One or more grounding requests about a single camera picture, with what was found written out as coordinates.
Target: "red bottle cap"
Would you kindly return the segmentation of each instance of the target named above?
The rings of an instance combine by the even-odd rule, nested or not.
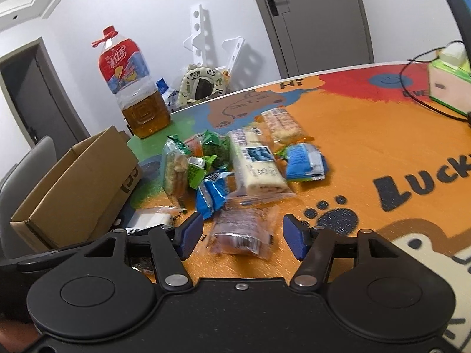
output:
[[[109,27],[103,29],[103,36],[104,37],[101,40],[92,42],[91,45],[94,48],[96,48],[102,42],[106,42],[107,40],[112,39],[113,37],[115,37],[117,35],[118,35],[118,32],[115,30],[115,27],[113,25],[109,26]]]

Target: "door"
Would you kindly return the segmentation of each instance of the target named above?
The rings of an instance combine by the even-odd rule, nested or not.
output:
[[[277,37],[270,40],[279,43],[289,76],[373,62],[361,0],[257,1],[268,10]]]
[[[37,47],[23,51],[5,62],[1,73],[10,98],[31,139],[36,144],[50,136],[57,157],[63,156],[77,141],[56,105],[36,59]]]

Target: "hand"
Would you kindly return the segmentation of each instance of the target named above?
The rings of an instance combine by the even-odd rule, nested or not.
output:
[[[9,352],[22,352],[39,334],[33,324],[0,319],[0,344]]]

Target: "red bottle label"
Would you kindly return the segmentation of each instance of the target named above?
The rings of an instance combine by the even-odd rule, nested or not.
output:
[[[105,51],[100,56],[98,66],[113,94],[149,75],[139,48],[130,39]]]

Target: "gray chair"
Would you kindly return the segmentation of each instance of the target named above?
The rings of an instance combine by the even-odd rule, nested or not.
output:
[[[14,259],[34,253],[13,230],[10,219],[56,162],[54,142],[44,137],[0,181],[0,257]]]

